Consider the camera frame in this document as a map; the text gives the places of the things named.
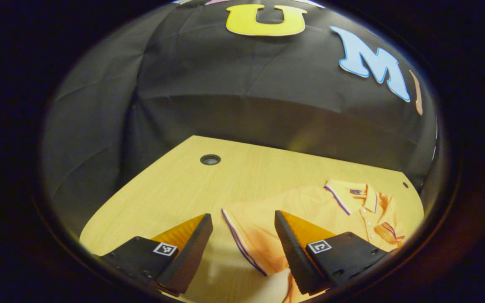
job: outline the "light wood tabletop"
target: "light wood tabletop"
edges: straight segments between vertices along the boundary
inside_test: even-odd
[[[203,155],[221,157],[216,165]],[[280,303],[287,293],[288,271],[262,276],[239,252],[221,208],[255,201],[300,186],[324,186],[329,178],[367,183],[395,196],[405,239],[422,222],[420,197],[398,171],[292,151],[191,136],[152,163],[110,198],[89,220],[80,243],[105,255],[134,236],[152,238],[177,224],[212,215],[213,232],[186,302]]]

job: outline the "polo shirt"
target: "polo shirt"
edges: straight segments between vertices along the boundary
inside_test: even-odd
[[[222,214],[233,239],[242,255],[264,276],[289,267],[274,227],[276,210],[333,234],[353,232],[384,251],[400,247],[405,237],[394,197],[366,183],[329,179],[324,187],[302,186],[261,201],[229,203]],[[284,303],[310,297],[298,291],[291,275],[289,284]]]

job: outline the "letter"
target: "letter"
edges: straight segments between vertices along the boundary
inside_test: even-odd
[[[245,36],[289,36],[295,35],[306,27],[303,13],[300,8],[275,5],[274,8],[282,10],[283,22],[278,24],[265,24],[256,21],[258,9],[264,8],[261,4],[241,4],[226,8],[229,11],[226,28],[234,33]]]
[[[414,75],[414,73],[409,70],[411,76],[413,77],[414,81],[414,89],[416,90],[416,101],[415,101],[415,106],[416,106],[416,112],[419,115],[422,115],[423,110],[422,110],[422,93],[420,92],[420,82],[418,81],[418,78]]]
[[[330,27],[330,29],[337,32],[342,38],[345,50],[345,59],[339,62],[342,69],[361,77],[369,77],[370,72],[362,64],[362,58],[364,58],[377,83],[383,83],[386,72],[389,71],[389,80],[387,81],[389,89],[404,101],[410,101],[409,92],[396,58],[382,48],[377,48],[377,53],[373,53],[373,50],[366,43],[345,29],[338,27]]]

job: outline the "yellow letter u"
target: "yellow letter u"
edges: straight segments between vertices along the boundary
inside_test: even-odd
[[[226,27],[229,31],[245,36],[289,36],[295,35],[306,27],[303,13],[300,8],[291,6],[275,5],[274,8],[282,10],[283,22],[278,24],[266,24],[256,21],[258,9],[264,8],[261,4],[242,4],[227,8]]]

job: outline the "striped collar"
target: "striped collar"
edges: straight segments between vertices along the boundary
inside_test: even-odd
[[[371,213],[377,211],[377,192],[368,184],[329,179],[325,189],[348,215],[362,208]]]

